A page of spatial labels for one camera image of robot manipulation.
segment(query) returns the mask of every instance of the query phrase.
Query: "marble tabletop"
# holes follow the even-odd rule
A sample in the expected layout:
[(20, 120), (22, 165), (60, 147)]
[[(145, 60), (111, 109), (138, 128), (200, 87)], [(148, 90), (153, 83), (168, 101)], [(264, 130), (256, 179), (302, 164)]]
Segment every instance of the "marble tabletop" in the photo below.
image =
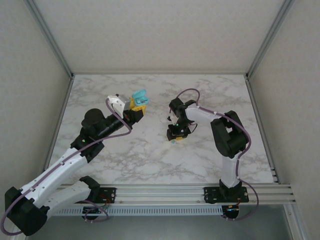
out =
[[(242, 157), (240, 177), (250, 183), (272, 183), (257, 121), (242, 75), (76, 75), (63, 116), (50, 165), (70, 147), (79, 135), (85, 113), (105, 105), (108, 95), (131, 97), (146, 89), (150, 99), (146, 114), (133, 125), (132, 133), (104, 141), (105, 148), (88, 165), (72, 175), (65, 184), (91, 176), (100, 184), (195, 184), (218, 183), (222, 157), (216, 149), (211, 127), (199, 125), (186, 139), (167, 140), (169, 103), (187, 88), (200, 91), (199, 104), (226, 113), (235, 111), (252, 138), (251, 149)], [(185, 102), (196, 99), (184, 93)], [(124, 133), (125, 127), (116, 133)]]

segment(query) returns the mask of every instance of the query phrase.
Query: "cyan object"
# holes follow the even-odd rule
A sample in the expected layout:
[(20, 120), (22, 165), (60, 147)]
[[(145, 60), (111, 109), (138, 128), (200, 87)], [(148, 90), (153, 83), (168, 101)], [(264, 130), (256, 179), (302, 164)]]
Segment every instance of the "cyan object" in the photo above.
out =
[(141, 89), (132, 94), (132, 98), (136, 106), (147, 105), (149, 103), (149, 98), (145, 96), (146, 93), (147, 90)]

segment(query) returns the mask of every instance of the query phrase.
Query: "robotic arm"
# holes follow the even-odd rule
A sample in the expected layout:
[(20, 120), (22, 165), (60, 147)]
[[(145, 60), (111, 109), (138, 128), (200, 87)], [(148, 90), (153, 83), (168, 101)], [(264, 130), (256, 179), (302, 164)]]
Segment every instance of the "robotic arm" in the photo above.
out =
[(1, 230), (10, 234), (2, 226), (7, 216), (26, 236), (30, 236), (64, 207), (83, 200), (94, 202), (99, 195), (100, 185), (89, 176), (80, 178), (78, 182), (64, 190), (53, 192), (70, 175), (90, 163), (99, 154), (104, 148), (102, 140), (116, 137), (109, 135), (123, 126), (126, 126), (129, 132), (119, 134), (118, 137), (131, 132), (133, 124), (139, 122), (145, 114), (146, 104), (149, 102), (144, 96), (145, 93), (145, 90), (138, 91), (132, 98), (123, 95), (108, 96), (106, 104), (113, 113), (108, 117), (104, 117), (97, 108), (87, 111), (81, 122), (79, 136), (62, 157), (19, 190), (11, 187), (5, 193), (7, 215), (2, 218)]
[[(168, 125), (167, 138), (171, 140), (182, 140), (192, 132), (190, 126), (203, 124), (211, 127), (214, 142), (217, 150), (222, 155), (222, 177), (219, 181), (217, 194), (209, 203), (234, 203), (246, 193), (242, 182), (236, 176), (237, 158), (246, 149), (249, 142), (246, 134), (237, 125), (216, 112), (208, 112), (196, 104), (196, 101), (189, 100), (183, 103), (178, 97), (169, 104), (172, 117), (168, 120), (172, 124)], [(238, 115), (234, 111), (224, 114), (242, 126)]]

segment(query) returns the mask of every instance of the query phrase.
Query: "white marble surface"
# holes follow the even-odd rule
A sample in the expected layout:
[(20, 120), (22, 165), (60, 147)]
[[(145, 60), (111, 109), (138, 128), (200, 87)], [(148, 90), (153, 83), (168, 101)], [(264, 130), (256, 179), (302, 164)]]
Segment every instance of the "white marble surface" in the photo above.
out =
[[(87, 110), (99, 108), (108, 116), (108, 95), (130, 97), (146, 89), (150, 103), (143, 119), (133, 125), (130, 135), (106, 140), (105, 148), (87, 166), (71, 176), (66, 184), (89, 175), (100, 184), (191, 184), (217, 183), (222, 158), (210, 126), (177, 143), (167, 140), (169, 103), (179, 92), (197, 88), (202, 107), (225, 113), (234, 110), (252, 138), (252, 147), (240, 164), (240, 176), (251, 183), (272, 183), (262, 139), (242, 75), (77, 75), (63, 116), (50, 164), (70, 147), (78, 136)], [(183, 102), (196, 99), (184, 93)], [(123, 127), (117, 133), (124, 133)]]

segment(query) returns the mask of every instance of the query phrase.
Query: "teal toy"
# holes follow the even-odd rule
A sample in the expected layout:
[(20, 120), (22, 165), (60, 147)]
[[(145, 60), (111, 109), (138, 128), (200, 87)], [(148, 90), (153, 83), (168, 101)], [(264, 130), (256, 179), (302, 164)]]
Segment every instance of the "teal toy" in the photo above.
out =
[(149, 98), (145, 96), (146, 93), (147, 90), (141, 89), (132, 94), (132, 98), (136, 106), (147, 105), (149, 103)]

